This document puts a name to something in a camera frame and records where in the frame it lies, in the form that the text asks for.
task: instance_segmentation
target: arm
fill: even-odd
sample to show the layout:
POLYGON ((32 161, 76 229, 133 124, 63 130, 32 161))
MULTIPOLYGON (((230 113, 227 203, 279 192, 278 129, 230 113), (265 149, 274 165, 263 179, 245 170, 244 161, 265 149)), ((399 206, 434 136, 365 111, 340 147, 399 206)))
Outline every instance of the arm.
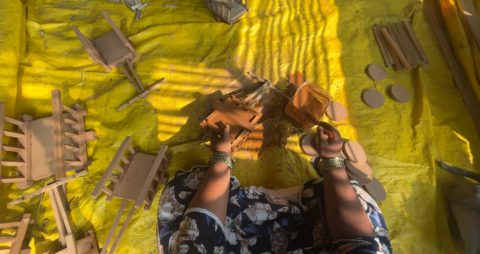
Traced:
MULTIPOLYGON (((210 136, 210 148, 213 152, 231 151, 229 140, 230 127, 225 126, 220 137, 215 133, 210 136)), ((203 208, 215 214, 225 224, 227 203, 229 200, 230 167, 222 162, 215 162, 208 168, 200 187, 193 196, 188 208, 203 208)))
MULTIPOLYGON (((343 140, 333 126, 320 122, 317 135, 318 152, 322 158, 340 156, 343 140)), ((375 237, 372 224, 351 186, 345 167, 323 171, 323 180, 327 225, 332 240, 375 237)))

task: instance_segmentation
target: stack of wooden discs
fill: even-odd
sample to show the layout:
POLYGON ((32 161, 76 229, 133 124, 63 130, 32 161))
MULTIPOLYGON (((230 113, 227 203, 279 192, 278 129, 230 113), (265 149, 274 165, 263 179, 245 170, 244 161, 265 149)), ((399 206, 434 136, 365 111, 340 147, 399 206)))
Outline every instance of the stack of wooden discs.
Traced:
POLYGON ((379 180, 372 176, 372 166, 367 161, 367 153, 363 147, 348 140, 343 144, 345 159, 345 171, 348 177, 363 185, 364 189, 376 201, 383 201, 387 198, 385 188, 379 180))

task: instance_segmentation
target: glue jar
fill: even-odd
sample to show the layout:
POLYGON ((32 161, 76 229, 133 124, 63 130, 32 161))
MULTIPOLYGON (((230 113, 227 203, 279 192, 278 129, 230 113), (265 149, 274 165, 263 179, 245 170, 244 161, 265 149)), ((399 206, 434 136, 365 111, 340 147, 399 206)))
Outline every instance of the glue jar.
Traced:
POLYGON ((309 130, 318 124, 332 96, 324 88, 305 81, 286 104, 284 113, 293 125, 309 130))

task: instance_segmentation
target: lace trim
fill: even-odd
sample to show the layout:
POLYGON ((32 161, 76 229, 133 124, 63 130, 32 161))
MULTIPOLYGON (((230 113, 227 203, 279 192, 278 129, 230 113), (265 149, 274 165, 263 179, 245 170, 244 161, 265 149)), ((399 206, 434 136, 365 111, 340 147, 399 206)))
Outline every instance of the lace trim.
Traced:
POLYGON ((207 214, 209 215, 211 218, 213 218, 216 223, 222 227, 222 230, 223 230, 223 224, 222 224, 222 221, 219 220, 219 218, 212 212, 208 211, 207 209, 204 209, 204 208, 199 208, 199 207, 194 207, 194 208, 190 208, 188 209, 185 214, 183 215, 186 215, 188 214, 189 212, 198 212, 198 213, 203 213, 203 214, 207 214))

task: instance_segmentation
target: woman's right hand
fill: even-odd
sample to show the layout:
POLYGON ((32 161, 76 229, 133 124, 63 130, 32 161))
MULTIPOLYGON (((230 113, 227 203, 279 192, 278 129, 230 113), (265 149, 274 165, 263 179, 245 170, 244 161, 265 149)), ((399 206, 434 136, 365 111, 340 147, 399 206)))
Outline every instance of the woman's right hand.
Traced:
POLYGON ((340 156, 343 148, 343 139, 339 131, 331 124, 319 122, 317 127, 317 151, 322 158, 340 156))

